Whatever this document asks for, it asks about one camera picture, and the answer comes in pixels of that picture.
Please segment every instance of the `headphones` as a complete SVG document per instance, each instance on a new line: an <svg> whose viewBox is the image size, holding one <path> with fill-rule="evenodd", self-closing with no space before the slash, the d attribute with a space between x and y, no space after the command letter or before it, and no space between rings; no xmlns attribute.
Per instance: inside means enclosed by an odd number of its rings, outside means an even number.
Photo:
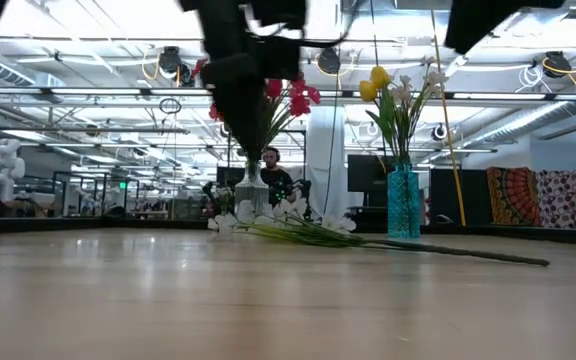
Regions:
<svg viewBox="0 0 576 360"><path fill-rule="evenodd" d="M281 161L281 154L279 153L279 150L277 150L277 149L274 148L274 147L270 147L270 146L269 146L269 147L266 148L266 151L272 151L272 152L274 152L275 154L277 154L277 161Z"/></svg>

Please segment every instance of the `white column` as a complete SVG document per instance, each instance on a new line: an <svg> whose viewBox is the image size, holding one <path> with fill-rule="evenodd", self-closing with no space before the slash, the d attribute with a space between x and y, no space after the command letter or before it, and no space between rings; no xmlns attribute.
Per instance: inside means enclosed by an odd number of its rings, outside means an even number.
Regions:
<svg viewBox="0 0 576 360"><path fill-rule="evenodd" d="M341 216L346 212L348 195L348 176L344 166L344 109L338 107L336 114L332 106L313 106L311 109L306 133L306 179L312 182L310 205L313 218L327 214Z"/></svg>

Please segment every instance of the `yellow flower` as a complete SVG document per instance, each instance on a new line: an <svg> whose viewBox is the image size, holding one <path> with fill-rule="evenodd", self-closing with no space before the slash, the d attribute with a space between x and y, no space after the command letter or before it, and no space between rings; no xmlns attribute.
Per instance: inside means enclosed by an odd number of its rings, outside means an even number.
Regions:
<svg viewBox="0 0 576 360"><path fill-rule="evenodd" d="M390 75L381 66L375 66L370 72L370 81L375 84L377 89L381 89L384 85L390 84Z"/></svg>
<svg viewBox="0 0 576 360"><path fill-rule="evenodd" d="M377 87L370 81L364 80L359 83L361 100L370 102L377 98Z"/></svg>

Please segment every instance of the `glass vase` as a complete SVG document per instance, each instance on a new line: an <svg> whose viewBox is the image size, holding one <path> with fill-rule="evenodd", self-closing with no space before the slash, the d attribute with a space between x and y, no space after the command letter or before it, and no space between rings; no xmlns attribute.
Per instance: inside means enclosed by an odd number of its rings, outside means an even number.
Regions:
<svg viewBox="0 0 576 360"><path fill-rule="evenodd" d="M420 237L420 206L419 176L412 165L396 165L388 174L388 237Z"/></svg>
<svg viewBox="0 0 576 360"><path fill-rule="evenodd" d="M235 213L239 203L250 200L256 214L262 214L264 205L268 204L269 189L261 179L261 164L259 161L246 162L244 179L235 185Z"/></svg>

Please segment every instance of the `man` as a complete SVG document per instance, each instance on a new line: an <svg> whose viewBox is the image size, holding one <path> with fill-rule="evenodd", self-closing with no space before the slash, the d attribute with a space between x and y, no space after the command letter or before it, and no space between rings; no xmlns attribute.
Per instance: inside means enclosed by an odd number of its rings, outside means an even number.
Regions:
<svg viewBox="0 0 576 360"><path fill-rule="evenodd" d="M282 199L294 202L296 194L292 192L292 178L277 162L281 159L279 150L268 147L263 156L266 167L261 169L261 179L270 187L270 204L277 205Z"/></svg>

